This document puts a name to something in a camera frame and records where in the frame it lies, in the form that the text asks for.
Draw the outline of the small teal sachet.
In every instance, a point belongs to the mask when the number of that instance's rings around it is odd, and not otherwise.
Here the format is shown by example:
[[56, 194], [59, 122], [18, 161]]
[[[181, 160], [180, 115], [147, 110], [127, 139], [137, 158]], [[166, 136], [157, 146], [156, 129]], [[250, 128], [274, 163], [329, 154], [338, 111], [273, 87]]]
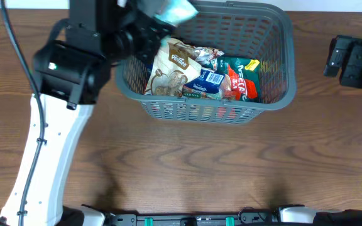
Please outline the small teal sachet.
[[198, 14], [198, 11], [189, 0], [165, 1], [164, 7], [156, 13], [155, 18], [177, 27]]

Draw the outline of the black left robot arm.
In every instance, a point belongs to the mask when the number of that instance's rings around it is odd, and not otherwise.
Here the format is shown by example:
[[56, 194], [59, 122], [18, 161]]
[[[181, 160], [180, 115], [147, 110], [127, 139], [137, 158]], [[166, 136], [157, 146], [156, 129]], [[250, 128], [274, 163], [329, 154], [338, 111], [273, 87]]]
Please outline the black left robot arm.
[[158, 19], [166, 1], [70, 1], [45, 46], [25, 66], [33, 95], [31, 119], [18, 176], [0, 225], [86, 225], [104, 214], [63, 205], [80, 135], [99, 92], [117, 62], [150, 60], [173, 31]]

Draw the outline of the plain beige paper pouch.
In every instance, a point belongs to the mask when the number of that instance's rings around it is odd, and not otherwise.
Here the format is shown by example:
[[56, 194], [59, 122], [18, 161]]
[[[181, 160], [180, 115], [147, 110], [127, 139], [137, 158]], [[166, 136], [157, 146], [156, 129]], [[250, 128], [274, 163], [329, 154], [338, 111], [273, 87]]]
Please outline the plain beige paper pouch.
[[217, 59], [224, 55], [223, 51], [212, 47], [196, 47], [182, 42], [176, 43], [175, 46], [204, 68], [213, 71], [217, 71]]

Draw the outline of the tissue pocket pack bundle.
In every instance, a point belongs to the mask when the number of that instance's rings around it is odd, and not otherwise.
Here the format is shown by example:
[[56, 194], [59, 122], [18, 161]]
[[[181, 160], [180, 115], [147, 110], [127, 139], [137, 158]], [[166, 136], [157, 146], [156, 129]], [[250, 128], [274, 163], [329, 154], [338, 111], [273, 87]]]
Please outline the tissue pocket pack bundle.
[[217, 73], [208, 68], [202, 68], [200, 71], [200, 76], [185, 85], [190, 88], [192, 88], [193, 83], [199, 84], [200, 86], [204, 86], [205, 84], [207, 86], [209, 86], [210, 84], [220, 85], [225, 78], [225, 74]]

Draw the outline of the green instant coffee bag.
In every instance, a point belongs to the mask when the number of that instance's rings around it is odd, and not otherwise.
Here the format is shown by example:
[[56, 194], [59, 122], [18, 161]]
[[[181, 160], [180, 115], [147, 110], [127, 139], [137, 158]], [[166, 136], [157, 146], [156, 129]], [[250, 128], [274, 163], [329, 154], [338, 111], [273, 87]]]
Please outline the green instant coffee bag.
[[217, 58], [216, 72], [226, 75], [220, 88], [222, 99], [256, 102], [260, 97], [259, 69], [259, 60], [232, 56]]

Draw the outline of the orange spaghetti packet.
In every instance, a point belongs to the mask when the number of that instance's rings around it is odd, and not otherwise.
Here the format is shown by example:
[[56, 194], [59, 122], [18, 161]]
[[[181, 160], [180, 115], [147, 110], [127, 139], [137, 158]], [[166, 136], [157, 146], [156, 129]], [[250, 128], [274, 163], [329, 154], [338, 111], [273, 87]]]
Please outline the orange spaghetti packet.
[[145, 95], [212, 100], [238, 100], [241, 97], [240, 92], [231, 90], [226, 84], [200, 86], [196, 83], [192, 84], [192, 88], [181, 83], [153, 83], [145, 90]]

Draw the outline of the beige brown foil pouch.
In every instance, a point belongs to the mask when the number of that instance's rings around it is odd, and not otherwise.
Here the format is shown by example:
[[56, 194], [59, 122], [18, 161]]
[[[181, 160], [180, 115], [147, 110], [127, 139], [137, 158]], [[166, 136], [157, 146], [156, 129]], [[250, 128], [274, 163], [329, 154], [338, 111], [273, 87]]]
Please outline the beige brown foil pouch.
[[185, 84], [200, 76], [201, 64], [193, 60], [191, 46], [169, 38], [154, 58], [145, 95], [182, 96]]

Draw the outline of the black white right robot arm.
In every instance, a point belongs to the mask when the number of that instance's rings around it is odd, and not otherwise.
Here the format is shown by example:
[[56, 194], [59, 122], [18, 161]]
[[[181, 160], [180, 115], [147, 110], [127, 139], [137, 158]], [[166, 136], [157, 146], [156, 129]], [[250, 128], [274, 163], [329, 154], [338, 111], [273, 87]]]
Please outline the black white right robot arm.
[[[338, 35], [331, 40], [324, 76], [339, 76], [344, 87], [362, 89], [362, 39]], [[362, 226], [362, 210], [316, 210], [305, 206], [280, 207], [276, 225]]]

